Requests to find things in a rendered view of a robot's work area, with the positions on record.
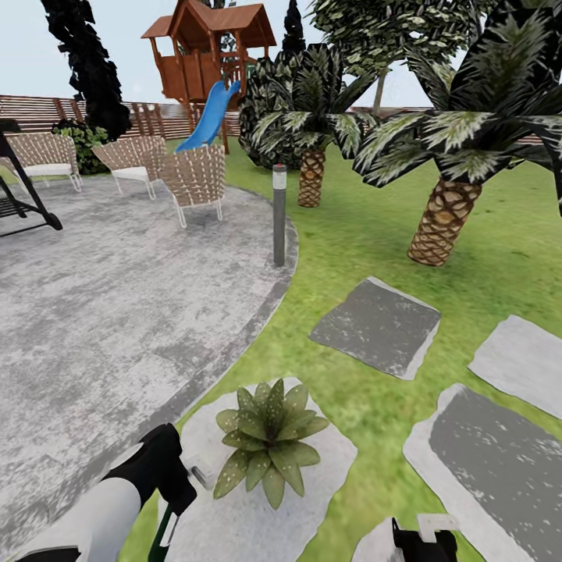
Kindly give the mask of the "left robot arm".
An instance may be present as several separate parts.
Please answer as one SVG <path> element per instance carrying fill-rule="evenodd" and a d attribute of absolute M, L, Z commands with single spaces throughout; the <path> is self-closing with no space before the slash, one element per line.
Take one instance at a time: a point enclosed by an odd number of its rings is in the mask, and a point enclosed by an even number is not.
<path fill-rule="evenodd" d="M 182 461 L 171 423 L 152 429 L 110 466 L 109 473 L 62 519 L 11 562 L 116 562 L 141 508 L 158 488 L 179 517 L 197 497 L 194 475 L 207 491 L 216 477 L 199 454 Z"/>

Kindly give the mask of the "insectifuge atomizer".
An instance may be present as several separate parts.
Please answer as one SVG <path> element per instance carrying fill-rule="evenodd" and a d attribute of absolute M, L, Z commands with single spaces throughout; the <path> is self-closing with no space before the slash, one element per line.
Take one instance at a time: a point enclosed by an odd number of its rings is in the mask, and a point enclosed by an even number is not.
<path fill-rule="evenodd" d="M 153 546 L 148 555 L 148 562 L 164 562 L 168 553 L 170 544 L 176 534 L 180 517 L 174 513 L 174 510 L 168 505 L 165 514 L 163 514 L 162 523 L 159 525 L 158 534 L 155 537 Z"/>

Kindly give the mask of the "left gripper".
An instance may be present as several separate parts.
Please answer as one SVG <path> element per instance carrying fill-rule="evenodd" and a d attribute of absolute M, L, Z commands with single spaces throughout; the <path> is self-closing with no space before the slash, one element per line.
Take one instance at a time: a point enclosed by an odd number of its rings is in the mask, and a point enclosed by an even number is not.
<path fill-rule="evenodd" d="M 197 497 L 195 488 L 190 484 L 185 468 L 181 467 L 178 475 L 169 482 L 159 483 L 158 489 L 164 500 L 169 502 L 174 513 L 179 517 Z"/>

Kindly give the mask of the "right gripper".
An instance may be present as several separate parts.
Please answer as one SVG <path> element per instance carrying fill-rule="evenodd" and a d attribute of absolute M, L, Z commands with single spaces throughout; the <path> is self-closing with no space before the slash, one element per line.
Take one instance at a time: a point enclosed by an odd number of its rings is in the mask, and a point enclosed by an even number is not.
<path fill-rule="evenodd" d="M 394 542 L 403 551 L 405 562 L 431 562 L 440 559 L 443 562 L 458 562 L 456 545 L 450 533 L 436 532 L 436 542 L 423 542 L 418 532 L 407 532 L 393 528 Z"/>

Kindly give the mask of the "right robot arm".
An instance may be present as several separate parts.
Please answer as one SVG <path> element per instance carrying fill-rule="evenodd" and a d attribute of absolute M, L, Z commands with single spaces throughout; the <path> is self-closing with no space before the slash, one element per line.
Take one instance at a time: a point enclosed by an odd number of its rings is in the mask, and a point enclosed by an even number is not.
<path fill-rule="evenodd" d="M 405 562 L 458 562 L 450 534 L 460 529 L 455 514 L 418 514 L 416 518 L 418 532 L 393 528 L 395 546 L 402 549 Z"/>

